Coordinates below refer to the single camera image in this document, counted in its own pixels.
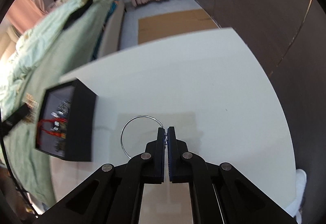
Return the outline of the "silver ring bangle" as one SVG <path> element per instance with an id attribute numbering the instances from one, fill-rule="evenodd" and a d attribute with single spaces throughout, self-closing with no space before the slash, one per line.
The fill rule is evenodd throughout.
<path id="1" fill-rule="evenodd" d="M 138 115 L 128 120 L 120 132 L 120 146 L 128 159 L 144 150 L 148 142 L 156 140 L 158 131 L 163 130 L 166 145 L 166 129 L 161 121 L 149 115 Z"/>

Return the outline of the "black jewelry box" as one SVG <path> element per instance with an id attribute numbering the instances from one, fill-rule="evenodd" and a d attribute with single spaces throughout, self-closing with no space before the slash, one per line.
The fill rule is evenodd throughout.
<path id="1" fill-rule="evenodd" d="M 97 95 L 79 79 L 45 91 L 35 148 L 64 161 L 92 160 L 92 129 Z"/>

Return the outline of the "pale green duvet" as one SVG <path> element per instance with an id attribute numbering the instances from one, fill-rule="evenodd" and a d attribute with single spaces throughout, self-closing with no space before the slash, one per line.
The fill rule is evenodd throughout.
<path id="1" fill-rule="evenodd" d="M 1 64 L 1 111 L 3 115 L 7 115 L 13 109 L 24 78 L 42 60 L 63 30 L 70 15 L 84 7 L 88 1 L 67 1 L 18 39 L 16 51 L 7 62 Z"/>

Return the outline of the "green bed blanket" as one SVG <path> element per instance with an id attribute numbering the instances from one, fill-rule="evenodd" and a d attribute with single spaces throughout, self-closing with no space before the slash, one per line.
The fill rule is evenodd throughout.
<path id="1" fill-rule="evenodd" d="M 93 0 L 91 7 L 68 29 L 62 30 L 36 68 L 23 80 L 8 118 L 26 99 L 33 96 L 40 113 L 44 93 L 58 84 L 62 75 L 91 61 L 107 15 L 115 0 Z M 51 180 L 50 157 L 35 148 L 37 123 L 19 122 L 4 138 L 1 158 L 7 158 L 16 180 L 38 201 L 47 206 L 56 202 Z"/>

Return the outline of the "left pink curtain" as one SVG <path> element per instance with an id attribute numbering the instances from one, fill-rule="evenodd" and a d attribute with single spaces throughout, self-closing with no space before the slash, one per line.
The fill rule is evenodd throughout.
<path id="1" fill-rule="evenodd" d="M 23 34 L 47 15 L 43 0 L 15 0 L 6 13 L 9 22 Z"/>

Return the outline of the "black garment on bed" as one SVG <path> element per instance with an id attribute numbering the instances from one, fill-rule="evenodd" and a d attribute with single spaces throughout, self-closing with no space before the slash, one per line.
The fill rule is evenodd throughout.
<path id="1" fill-rule="evenodd" d="M 85 5 L 83 5 L 78 10 L 74 11 L 73 13 L 71 13 L 69 15 L 67 21 L 65 22 L 62 30 L 68 29 L 76 20 L 78 20 L 79 18 L 81 18 L 83 16 L 83 14 L 91 7 L 92 4 L 93 4 L 93 0 L 88 0 L 85 3 Z"/>

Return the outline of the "brown cardboard sheet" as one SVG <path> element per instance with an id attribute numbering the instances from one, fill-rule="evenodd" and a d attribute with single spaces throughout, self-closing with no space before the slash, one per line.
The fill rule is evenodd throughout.
<path id="1" fill-rule="evenodd" d="M 203 9 L 154 15 L 138 20 L 138 44 L 217 27 Z"/>

